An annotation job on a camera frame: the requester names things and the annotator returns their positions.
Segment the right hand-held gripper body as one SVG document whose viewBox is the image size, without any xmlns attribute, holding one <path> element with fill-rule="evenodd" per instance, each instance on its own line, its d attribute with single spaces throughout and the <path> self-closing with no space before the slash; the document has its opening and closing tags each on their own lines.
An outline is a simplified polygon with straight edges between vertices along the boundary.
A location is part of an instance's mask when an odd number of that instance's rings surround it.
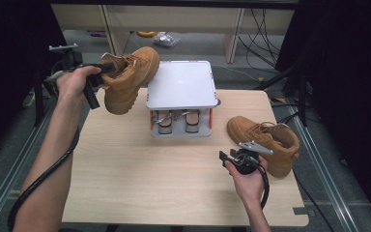
<svg viewBox="0 0 371 232">
<path fill-rule="evenodd" d="M 240 142 L 239 146 L 240 149 L 236 150 L 238 154 L 236 157 L 231 156 L 231 162 L 243 175 L 251 174 L 261 166 L 259 154 L 273 154 L 273 150 L 265 148 L 255 141 Z"/>
</svg>

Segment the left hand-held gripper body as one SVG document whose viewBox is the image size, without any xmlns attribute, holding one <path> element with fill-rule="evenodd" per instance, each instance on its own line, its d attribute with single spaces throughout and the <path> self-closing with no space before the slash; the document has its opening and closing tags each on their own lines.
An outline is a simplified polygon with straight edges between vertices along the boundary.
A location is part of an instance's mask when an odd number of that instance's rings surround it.
<svg viewBox="0 0 371 232">
<path fill-rule="evenodd" d="M 84 67 L 82 54 L 75 49 L 78 48 L 76 43 L 72 45 L 50 46 L 49 51 L 59 53 L 62 58 L 58 61 L 58 66 L 52 75 L 48 78 L 48 84 L 51 86 L 55 95 L 58 94 L 56 79 L 64 73 L 72 73 L 78 68 Z M 84 96 L 92 109 L 100 106 L 95 92 L 99 89 L 93 88 L 89 83 L 89 76 L 86 78 L 86 85 L 83 90 Z"/>
</svg>

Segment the person's left hand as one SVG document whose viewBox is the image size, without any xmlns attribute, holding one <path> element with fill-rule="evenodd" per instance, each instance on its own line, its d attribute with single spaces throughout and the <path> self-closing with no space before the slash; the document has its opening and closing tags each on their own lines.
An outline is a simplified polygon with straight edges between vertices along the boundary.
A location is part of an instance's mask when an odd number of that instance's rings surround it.
<svg viewBox="0 0 371 232">
<path fill-rule="evenodd" d="M 56 80 L 59 90 L 60 102 L 82 102 L 85 97 L 83 90 L 86 85 L 86 78 L 91 74 L 100 73 L 100 68 L 86 66 L 78 68 L 73 72 L 66 72 Z"/>
</svg>

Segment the person's right hand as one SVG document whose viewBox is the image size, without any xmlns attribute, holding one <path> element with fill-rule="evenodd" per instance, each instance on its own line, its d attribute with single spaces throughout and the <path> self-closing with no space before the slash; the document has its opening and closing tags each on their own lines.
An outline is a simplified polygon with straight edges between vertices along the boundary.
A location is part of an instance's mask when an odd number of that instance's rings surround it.
<svg viewBox="0 0 371 232">
<path fill-rule="evenodd" d="M 228 160 L 225 161 L 225 168 L 232 176 L 237 195 L 244 206 L 261 209 L 261 198 L 265 188 L 261 172 L 255 170 L 250 174 L 243 175 Z"/>
</svg>

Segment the black curtain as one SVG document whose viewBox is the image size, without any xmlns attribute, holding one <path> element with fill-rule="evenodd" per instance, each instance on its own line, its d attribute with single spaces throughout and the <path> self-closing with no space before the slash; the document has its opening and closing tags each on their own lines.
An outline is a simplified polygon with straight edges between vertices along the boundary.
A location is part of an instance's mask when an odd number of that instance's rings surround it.
<svg viewBox="0 0 371 232">
<path fill-rule="evenodd" d="M 0 138 L 39 77 L 61 60 L 64 45 L 50 0 L 0 0 Z"/>
<path fill-rule="evenodd" d="M 371 203 L 371 0 L 300 0 L 277 67 L 304 72 L 340 154 Z"/>
</svg>

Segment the black sandal with glitter strap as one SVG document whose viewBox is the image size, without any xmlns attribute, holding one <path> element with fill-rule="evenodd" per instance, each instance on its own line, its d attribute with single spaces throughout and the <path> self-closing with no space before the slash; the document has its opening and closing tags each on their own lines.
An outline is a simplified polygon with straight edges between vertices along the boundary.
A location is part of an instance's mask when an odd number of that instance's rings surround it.
<svg viewBox="0 0 371 232">
<path fill-rule="evenodd" d="M 172 113 L 170 110 L 158 110 L 152 117 L 152 123 L 157 127 L 159 134 L 172 132 Z"/>
<path fill-rule="evenodd" d="M 197 133 L 199 131 L 200 110 L 188 109 L 183 110 L 174 116 L 176 121 L 185 119 L 185 131 L 188 133 Z"/>
</svg>

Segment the white two-tier shoe rack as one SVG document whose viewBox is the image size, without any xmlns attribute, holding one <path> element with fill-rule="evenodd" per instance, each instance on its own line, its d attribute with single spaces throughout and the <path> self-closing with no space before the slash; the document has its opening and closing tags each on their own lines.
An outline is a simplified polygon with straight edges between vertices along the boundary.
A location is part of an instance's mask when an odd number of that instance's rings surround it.
<svg viewBox="0 0 371 232">
<path fill-rule="evenodd" d="M 210 136 L 213 111 L 220 105 L 211 64 L 208 61 L 161 61 L 156 76 L 148 84 L 146 105 L 150 110 L 151 135 L 154 137 Z M 197 133 L 185 131 L 184 118 L 174 119 L 176 114 L 188 109 L 200 110 Z M 171 111 L 170 134 L 159 134 L 152 123 L 152 117 L 158 110 Z"/>
</svg>

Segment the clear plastic bag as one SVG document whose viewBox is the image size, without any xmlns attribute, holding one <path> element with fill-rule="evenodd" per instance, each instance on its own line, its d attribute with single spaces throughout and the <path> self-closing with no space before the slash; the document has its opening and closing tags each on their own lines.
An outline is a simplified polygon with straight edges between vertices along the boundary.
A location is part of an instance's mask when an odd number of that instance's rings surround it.
<svg viewBox="0 0 371 232">
<path fill-rule="evenodd" d="M 164 47 L 173 47 L 179 40 L 179 38 L 173 37 L 166 32 L 157 33 L 154 36 L 154 44 Z"/>
</svg>

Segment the tan suede boot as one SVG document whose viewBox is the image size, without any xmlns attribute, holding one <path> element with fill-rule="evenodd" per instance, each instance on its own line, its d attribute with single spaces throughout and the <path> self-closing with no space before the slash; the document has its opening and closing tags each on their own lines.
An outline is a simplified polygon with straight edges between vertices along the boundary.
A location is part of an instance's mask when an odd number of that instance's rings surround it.
<svg viewBox="0 0 371 232">
<path fill-rule="evenodd" d="M 275 178 L 284 178 L 293 167 L 293 160 L 300 157 L 300 140 L 285 124 L 256 123 L 243 116 L 235 116 L 227 122 L 227 132 L 239 144 L 256 142 L 273 151 L 272 155 L 259 153 L 268 162 L 268 171 Z"/>
<path fill-rule="evenodd" d="M 156 75 L 159 55 L 152 47 L 144 46 L 128 56 L 104 53 L 100 62 L 115 67 L 113 72 L 101 75 L 105 107 L 112 114 L 123 115 L 133 107 L 139 89 Z"/>
</svg>

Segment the aluminium floor rail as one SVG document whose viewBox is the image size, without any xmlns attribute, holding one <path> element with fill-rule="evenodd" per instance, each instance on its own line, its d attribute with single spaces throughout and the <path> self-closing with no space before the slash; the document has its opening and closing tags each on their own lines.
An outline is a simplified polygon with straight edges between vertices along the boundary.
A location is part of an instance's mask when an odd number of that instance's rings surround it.
<svg viewBox="0 0 371 232">
<path fill-rule="evenodd" d="M 316 172 L 318 173 L 319 179 L 328 195 L 328 199 L 336 212 L 338 219 L 345 232 L 359 232 L 358 226 L 353 218 L 353 215 L 347 206 L 344 197 L 339 191 L 336 183 L 334 182 L 331 174 L 328 171 L 323 157 L 318 150 L 314 139 L 312 138 L 308 126 L 305 124 L 305 117 L 300 116 L 300 110 L 296 106 L 295 101 L 292 98 L 286 99 L 289 104 L 289 110 L 291 113 L 297 113 L 297 116 L 293 116 L 295 125 L 299 131 L 300 138 L 311 158 Z"/>
<path fill-rule="evenodd" d="M 23 107 L 0 140 L 0 232 L 8 232 L 8 215 L 40 150 L 56 102 L 44 94 L 41 116 L 37 115 L 38 100 Z"/>
</svg>

